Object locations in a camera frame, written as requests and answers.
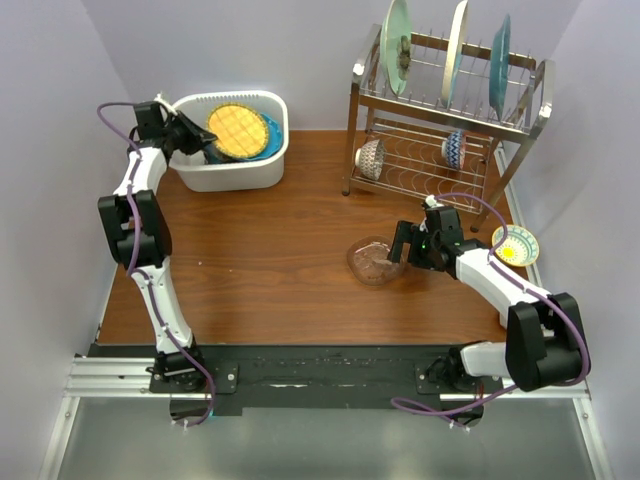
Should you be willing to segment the amber glass plate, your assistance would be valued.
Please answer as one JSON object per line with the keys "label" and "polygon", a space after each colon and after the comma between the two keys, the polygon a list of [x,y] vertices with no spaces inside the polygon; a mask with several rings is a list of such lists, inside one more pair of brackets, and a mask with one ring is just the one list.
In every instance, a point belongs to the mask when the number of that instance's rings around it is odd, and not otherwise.
{"label": "amber glass plate", "polygon": [[226,156],[248,159],[259,155],[269,141],[266,121],[254,109],[239,103],[224,103],[208,116],[207,127],[217,139],[216,148]]}

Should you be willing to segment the clear glass dish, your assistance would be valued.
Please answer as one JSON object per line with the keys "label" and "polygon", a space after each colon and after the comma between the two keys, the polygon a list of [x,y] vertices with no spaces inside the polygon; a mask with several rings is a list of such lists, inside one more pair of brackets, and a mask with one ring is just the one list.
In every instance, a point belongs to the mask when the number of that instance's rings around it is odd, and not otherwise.
{"label": "clear glass dish", "polygon": [[391,283],[402,275],[406,260],[392,262],[388,256],[392,241],[384,236],[367,236],[352,244],[346,259],[354,277],[366,286],[380,287]]}

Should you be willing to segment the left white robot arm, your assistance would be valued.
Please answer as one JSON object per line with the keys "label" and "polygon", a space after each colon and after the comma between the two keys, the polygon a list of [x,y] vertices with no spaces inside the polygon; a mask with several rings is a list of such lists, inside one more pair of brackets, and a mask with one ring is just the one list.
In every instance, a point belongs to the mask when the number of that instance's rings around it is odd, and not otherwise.
{"label": "left white robot arm", "polygon": [[128,145],[123,178],[112,194],[98,200],[98,212],[111,256],[135,282],[150,317],[156,348],[150,373],[185,392],[213,388],[174,289],[172,238],[157,190],[174,153],[197,153],[216,136],[161,96],[141,103],[107,102],[97,107],[97,115]]}

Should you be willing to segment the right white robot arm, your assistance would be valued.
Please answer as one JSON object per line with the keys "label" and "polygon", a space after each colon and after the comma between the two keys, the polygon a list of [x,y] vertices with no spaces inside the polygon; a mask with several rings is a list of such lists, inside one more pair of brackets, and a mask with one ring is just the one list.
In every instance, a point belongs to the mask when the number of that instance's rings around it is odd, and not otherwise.
{"label": "right white robot arm", "polygon": [[574,385],[591,370],[591,358],[577,301],[533,285],[495,260],[476,238],[464,237],[459,213],[449,206],[425,209],[422,223],[396,224],[388,260],[444,272],[481,295],[499,313],[503,343],[480,341],[457,349],[445,369],[448,386],[469,392],[481,377],[506,377],[530,392]]}

